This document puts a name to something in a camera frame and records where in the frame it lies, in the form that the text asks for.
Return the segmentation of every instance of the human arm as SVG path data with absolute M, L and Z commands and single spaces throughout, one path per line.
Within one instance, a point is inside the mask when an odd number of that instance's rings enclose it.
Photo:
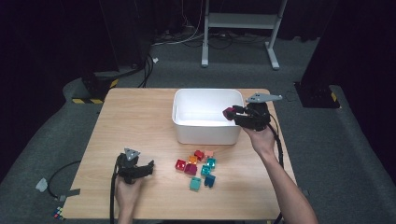
M 270 128 L 255 132 L 244 128 L 262 159 L 276 192 L 280 211 L 287 223 L 318 223 L 312 206 L 276 159 L 275 138 Z
M 140 193 L 143 178 L 138 178 L 134 184 L 125 183 L 122 177 L 116 179 L 116 199 L 119 204 L 119 224 L 132 224 L 134 207 Z

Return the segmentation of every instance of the white plastic bin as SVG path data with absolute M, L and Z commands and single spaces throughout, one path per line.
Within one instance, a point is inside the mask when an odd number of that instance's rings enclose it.
M 193 145 L 233 145 L 241 127 L 222 111 L 244 105 L 242 94 L 229 89 L 181 89 L 176 92 L 172 120 L 177 141 Z

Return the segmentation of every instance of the dark background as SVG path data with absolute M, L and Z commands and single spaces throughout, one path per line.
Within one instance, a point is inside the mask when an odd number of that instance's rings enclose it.
M 184 1 L 191 18 L 198 18 L 197 4 Z M 222 12 L 274 13 L 278 7 L 275 0 L 212 4 L 211 9 Z M 335 0 L 289 1 L 278 37 L 300 36 L 303 41 L 321 37 L 304 76 L 306 83 L 343 88 L 361 129 L 395 181 L 391 91 L 396 64 L 395 3 L 346 0 L 336 5 Z M 157 34 L 181 29 L 180 7 L 179 1 L 154 1 Z M 80 55 L 72 50 L 75 43 L 67 23 L 62 1 L 0 3 L 1 179 L 37 129 L 63 106 L 64 85 L 81 77 L 76 62 Z

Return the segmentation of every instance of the gray carpet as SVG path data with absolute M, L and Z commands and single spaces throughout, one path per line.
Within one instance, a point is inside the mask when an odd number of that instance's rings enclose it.
M 211 41 L 218 48 L 226 44 Z M 207 68 L 200 66 L 201 48 L 155 46 L 150 55 L 159 61 L 147 87 L 264 88 L 285 96 L 275 102 L 276 113 L 298 185 L 309 192 L 319 222 L 396 223 L 396 188 L 362 134 L 342 89 L 332 86 L 342 108 L 301 106 L 293 82 L 301 80 L 316 44 L 277 40 L 279 71 L 272 70 L 262 42 L 212 48 Z M 137 87 L 142 80 L 143 71 L 121 78 L 117 88 Z M 46 191 L 39 192 L 35 185 L 63 165 L 80 160 L 89 142 L 102 106 L 71 103 L 78 83 L 74 80 L 64 87 L 66 104 L 35 134 L 1 183 L 1 224 L 61 222 L 51 213 L 63 203 L 54 201 Z M 52 181 L 52 191 L 67 192 L 77 168 L 74 165 L 60 172 Z M 108 220 L 67 219 L 66 223 Z

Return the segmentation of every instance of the human hand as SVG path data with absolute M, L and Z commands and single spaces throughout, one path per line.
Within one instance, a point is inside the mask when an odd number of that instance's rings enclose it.
M 243 130 L 250 137 L 251 145 L 262 159 L 276 157 L 274 152 L 275 138 L 270 128 L 266 127 L 259 132 L 248 128 L 243 128 Z
M 125 183 L 122 177 L 117 176 L 115 194 L 120 208 L 118 223 L 132 223 L 134 206 L 139 198 L 142 182 L 143 178 L 138 178 L 130 185 Z

